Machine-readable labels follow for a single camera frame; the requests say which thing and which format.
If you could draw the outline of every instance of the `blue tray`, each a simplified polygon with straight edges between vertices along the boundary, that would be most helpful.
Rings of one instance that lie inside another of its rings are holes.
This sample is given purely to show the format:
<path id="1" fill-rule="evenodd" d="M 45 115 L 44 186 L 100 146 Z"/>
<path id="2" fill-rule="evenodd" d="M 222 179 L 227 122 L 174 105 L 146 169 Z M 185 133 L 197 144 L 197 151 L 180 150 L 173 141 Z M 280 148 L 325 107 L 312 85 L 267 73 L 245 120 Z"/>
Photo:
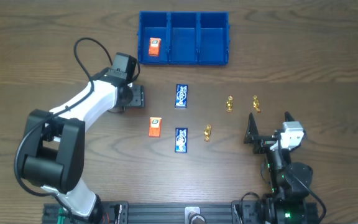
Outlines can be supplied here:
<path id="1" fill-rule="evenodd" d="M 143 64 L 225 65 L 229 60 L 228 12 L 139 12 L 137 58 Z M 149 56 L 151 37 L 160 55 Z"/>

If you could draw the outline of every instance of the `white plastic part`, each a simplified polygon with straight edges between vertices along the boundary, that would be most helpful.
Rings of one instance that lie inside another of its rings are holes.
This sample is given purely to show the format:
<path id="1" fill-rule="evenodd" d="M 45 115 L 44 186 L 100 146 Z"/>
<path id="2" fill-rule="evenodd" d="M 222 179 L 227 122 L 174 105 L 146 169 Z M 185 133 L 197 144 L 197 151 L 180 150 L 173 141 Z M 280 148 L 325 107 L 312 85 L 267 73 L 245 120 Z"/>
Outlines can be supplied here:
<path id="1" fill-rule="evenodd" d="M 303 139 L 303 128 L 302 125 L 298 121 L 288 121 L 283 123 L 283 133 L 281 135 L 281 148 L 282 149 L 293 149 L 299 144 Z M 278 142 L 276 142 L 273 146 L 270 147 L 270 150 L 278 149 Z"/>
<path id="2" fill-rule="evenodd" d="M 44 185 L 41 187 L 46 192 L 53 192 L 69 208 L 74 215 L 88 217 L 96 202 L 96 195 L 86 186 L 84 180 L 80 178 L 75 188 L 67 194 L 60 193 L 57 189 Z"/>
<path id="3" fill-rule="evenodd" d="M 77 118 L 80 121 L 85 121 L 85 131 L 92 126 L 92 124 L 107 110 L 113 108 L 117 103 L 117 88 L 108 82 L 96 80 L 94 83 L 94 92 L 87 97 L 82 103 L 59 115 L 61 118 Z M 58 106 L 50 112 L 57 113 L 64 110 L 66 106 L 71 106 L 82 97 L 89 93 L 91 83 L 89 82 L 86 88 L 76 96 L 74 96 L 67 103 Z"/>

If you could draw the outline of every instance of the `wooden surface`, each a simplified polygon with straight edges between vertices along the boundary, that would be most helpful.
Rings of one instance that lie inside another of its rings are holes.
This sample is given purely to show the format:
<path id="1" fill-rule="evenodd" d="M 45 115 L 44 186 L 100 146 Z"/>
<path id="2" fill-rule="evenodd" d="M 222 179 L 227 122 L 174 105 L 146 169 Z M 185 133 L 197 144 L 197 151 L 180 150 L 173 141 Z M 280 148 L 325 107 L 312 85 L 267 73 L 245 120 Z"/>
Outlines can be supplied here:
<path id="1" fill-rule="evenodd" d="M 75 40 L 94 37 L 113 55 L 136 56 L 141 10 L 229 11 L 229 64 L 142 66 L 137 83 L 145 86 L 146 108 L 105 113 L 87 132 L 83 178 L 91 190 L 129 202 L 230 202 L 248 191 L 268 193 L 263 156 L 242 143 L 258 95 L 260 133 L 281 127 L 285 111 L 307 130 L 292 159 L 314 169 L 311 187 L 328 208 L 324 222 L 358 222 L 358 1 L 20 0 L 0 1 L 0 223 L 40 223 L 43 203 L 53 202 L 20 189 L 12 165 L 27 115 L 85 87 Z M 92 43 L 78 51 L 91 73 L 108 65 Z M 177 83 L 189 84 L 186 110 L 173 107 Z M 162 117 L 159 139 L 148 137 L 151 116 Z M 178 126 L 189 129 L 187 154 L 174 153 Z"/>

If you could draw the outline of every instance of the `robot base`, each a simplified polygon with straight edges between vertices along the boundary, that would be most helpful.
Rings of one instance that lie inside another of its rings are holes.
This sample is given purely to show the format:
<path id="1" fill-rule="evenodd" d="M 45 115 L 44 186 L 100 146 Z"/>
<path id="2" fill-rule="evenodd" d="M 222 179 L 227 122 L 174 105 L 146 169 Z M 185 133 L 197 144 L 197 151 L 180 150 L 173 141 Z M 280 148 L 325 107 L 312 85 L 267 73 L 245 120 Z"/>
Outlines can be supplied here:
<path id="1" fill-rule="evenodd" d="M 128 203 L 128 202 L 102 202 L 104 205 L 104 212 L 109 214 L 107 222 L 107 215 L 105 215 L 104 223 L 116 223 L 118 217 L 119 206 L 121 205 L 121 212 L 119 213 L 119 222 L 117 224 L 184 224 L 185 223 L 185 208 L 199 207 L 201 214 L 205 217 L 207 222 L 214 224 L 241 224 L 237 219 L 237 215 L 233 209 L 239 211 L 240 201 L 233 201 L 232 203 Z M 317 217 L 317 207 L 315 203 L 307 203 L 308 207 L 315 213 Z M 244 214 L 243 224 L 261 224 L 258 221 L 257 213 L 255 212 L 256 201 L 245 200 L 242 202 L 242 212 Z M 59 219 L 58 204 L 45 204 L 44 215 L 42 217 L 43 224 L 70 224 L 68 218 L 64 220 Z"/>

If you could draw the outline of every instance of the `orange package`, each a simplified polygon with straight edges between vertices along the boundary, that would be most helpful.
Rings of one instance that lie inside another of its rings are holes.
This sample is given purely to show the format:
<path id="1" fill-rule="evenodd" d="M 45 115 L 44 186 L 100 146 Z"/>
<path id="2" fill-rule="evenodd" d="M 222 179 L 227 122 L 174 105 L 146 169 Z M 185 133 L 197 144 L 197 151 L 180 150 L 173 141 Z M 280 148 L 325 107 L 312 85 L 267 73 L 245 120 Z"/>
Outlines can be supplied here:
<path id="1" fill-rule="evenodd" d="M 150 38 L 149 56 L 158 57 L 160 55 L 161 39 Z"/>
<path id="2" fill-rule="evenodd" d="M 161 134 L 161 118 L 150 118 L 149 136 L 160 137 Z"/>

